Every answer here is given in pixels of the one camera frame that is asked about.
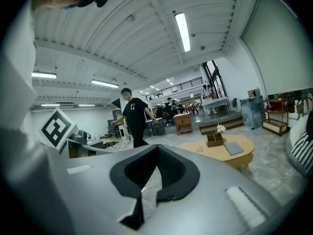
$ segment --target ceiling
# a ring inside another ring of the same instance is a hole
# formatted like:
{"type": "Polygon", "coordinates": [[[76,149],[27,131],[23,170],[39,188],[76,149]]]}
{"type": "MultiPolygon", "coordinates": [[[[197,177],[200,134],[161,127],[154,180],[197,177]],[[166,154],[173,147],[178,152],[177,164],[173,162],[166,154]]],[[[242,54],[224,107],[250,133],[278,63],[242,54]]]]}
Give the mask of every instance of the ceiling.
{"type": "Polygon", "coordinates": [[[120,97],[123,87],[146,88],[187,67],[223,57],[238,32],[239,18],[250,16],[242,9],[244,1],[109,0],[103,8],[92,4],[40,11],[35,17],[34,70],[55,72],[57,79],[33,79],[35,105],[107,105],[120,97]],[[189,52],[183,51],[173,11],[185,13],[189,52]],[[120,87],[93,86],[92,79],[120,87]]]}

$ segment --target window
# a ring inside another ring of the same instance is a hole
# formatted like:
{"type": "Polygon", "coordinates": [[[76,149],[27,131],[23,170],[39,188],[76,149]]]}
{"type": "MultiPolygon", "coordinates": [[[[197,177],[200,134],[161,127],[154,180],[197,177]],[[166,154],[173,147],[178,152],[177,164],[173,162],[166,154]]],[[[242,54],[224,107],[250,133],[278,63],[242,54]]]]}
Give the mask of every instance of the window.
{"type": "Polygon", "coordinates": [[[204,68],[206,76],[208,77],[209,84],[211,85],[211,88],[213,89],[213,93],[215,97],[221,98],[221,97],[227,96],[222,76],[215,62],[212,60],[212,61],[203,63],[202,66],[204,68]]]}

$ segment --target striped pillow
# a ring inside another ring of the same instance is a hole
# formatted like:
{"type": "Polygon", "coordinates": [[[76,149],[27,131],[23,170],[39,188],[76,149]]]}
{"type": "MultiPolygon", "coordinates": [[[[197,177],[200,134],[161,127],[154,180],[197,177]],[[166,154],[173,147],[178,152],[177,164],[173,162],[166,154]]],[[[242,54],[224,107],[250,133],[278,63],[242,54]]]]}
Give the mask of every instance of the striped pillow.
{"type": "Polygon", "coordinates": [[[291,153],[297,159],[302,174],[310,175],[313,165],[313,139],[307,132],[294,144],[291,153]]]}

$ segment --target wooden table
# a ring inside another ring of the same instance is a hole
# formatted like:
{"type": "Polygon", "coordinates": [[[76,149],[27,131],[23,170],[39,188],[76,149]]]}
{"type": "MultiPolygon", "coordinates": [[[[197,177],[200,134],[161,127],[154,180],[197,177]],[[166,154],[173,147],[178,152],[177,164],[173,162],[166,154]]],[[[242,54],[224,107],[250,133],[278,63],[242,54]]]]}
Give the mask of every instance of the wooden table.
{"type": "Polygon", "coordinates": [[[222,97],[222,98],[217,98],[217,99],[212,99],[212,100],[207,100],[204,101],[202,103],[203,107],[208,107],[208,108],[212,108],[212,107],[218,107],[218,106],[225,106],[225,109],[227,110],[228,114],[229,114],[229,108],[228,108],[228,97],[222,97]]]}
{"type": "Polygon", "coordinates": [[[253,150],[254,150],[254,143],[246,138],[245,136],[241,135],[233,135],[223,137],[224,144],[230,142],[236,142],[244,151],[235,155],[230,155],[224,145],[214,146],[214,147],[207,147],[206,142],[191,142],[191,143],[183,143],[177,148],[181,148],[190,152],[197,152],[197,148],[199,145],[203,148],[202,155],[224,161],[228,163],[232,167],[240,167],[245,165],[245,175],[248,173],[248,164],[252,161],[253,158],[253,150]]]}
{"type": "Polygon", "coordinates": [[[177,130],[177,134],[179,135],[180,133],[184,132],[192,132],[192,125],[191,125],[191,118],[190,118],[191,113],[187,114],[177,114],[174,116],[175,120],[175,126],[177,130]]]}

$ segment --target step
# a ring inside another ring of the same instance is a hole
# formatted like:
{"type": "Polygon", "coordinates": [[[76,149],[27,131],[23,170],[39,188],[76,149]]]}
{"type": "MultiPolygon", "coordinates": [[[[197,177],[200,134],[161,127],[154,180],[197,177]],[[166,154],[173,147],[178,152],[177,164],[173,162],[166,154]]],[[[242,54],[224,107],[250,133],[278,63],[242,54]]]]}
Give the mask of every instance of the step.
{"type": "Polygon", "coordinates": [[[218,124],[221,124],[221,125],[225,125],[227,123],[230,123],[230,122],[234,122],[234,121],[238,121],[238,120],[242,120],[243,119],[243,116],[242,115],[239,115],[239,116],[233,116],[232,118],[229,118],[227,120],[224,120],[224,121],[221,121],[221,120],[216,120],[215,122],[212,122],[212,123],[203,123],[203,124],[200,124],[199,125],[199,128],[200,130],[201,129],[206,129],[206,128],[209,128],[209,127],[216,127],[218,124]]]}
{"type": "MultiPolygon", "coordinates": [[[[243,126],[244,122],[243,122],[243,119],[241,118],[241,119],[236,120],[236,121],[232,121],[232,122],[228,122],[228,123],[222,123],[222,125],[226,128],[226,130],[230,130],[233,128],[243,126]]],[[[216,129],[217,129],[217,124],[214,126],[208,127],[208,128],[200,129],[200,131],[201,131],[202,135],[206,135],[206,134],[215,133],[216,129]]]]}

